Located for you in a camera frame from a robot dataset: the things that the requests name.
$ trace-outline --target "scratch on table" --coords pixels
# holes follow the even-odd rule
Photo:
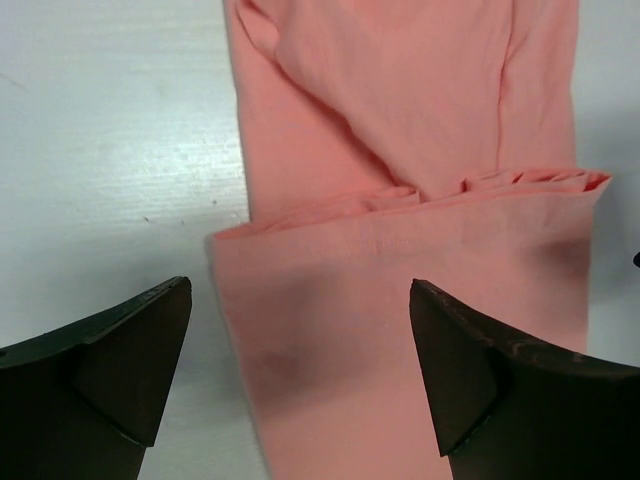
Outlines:
[[[14,80],[13,78],[11,78],[9,75],[7,75],[5,73],[0,72],[0,80],[4,80],[5,82],[7,82],[12,87],[17,88],[18,90],[22,90],[23,92],[28,92],[29,91],[29,89],[27,87],[25,87],[20,82],[18,82],[17,80]]]

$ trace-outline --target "cloth fold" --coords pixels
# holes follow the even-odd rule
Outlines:
[[[214,271],[275,480],[445,480],[425,278],[584,350],[574,0],[227,0],[252,222]]]

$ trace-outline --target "pink cloth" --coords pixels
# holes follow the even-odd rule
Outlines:
[[[275,480],[445,480],[424,278],[583,350],[593,206],[575,0],[227,0],[252,223],[216,235]]]

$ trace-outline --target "white table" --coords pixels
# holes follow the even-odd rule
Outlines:
[[[634,364],[638,26],[637,0],[585,0],[575,79],[580,160],[621,174],[598,210],[591,351]],[[220,0],[0,0],[0,345],[193,281],[142,479],[268,478],[205,250],[247,216],[234,109]]]

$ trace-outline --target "tabletop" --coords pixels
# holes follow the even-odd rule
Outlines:
[[[590,351],[640,365],[640,10],[584,0],[579,161],[596,214]],[[0,0],[0,345],[174,275],[194,308],[141,479],[267,479],[209,274],[247,218],[221,0]]]

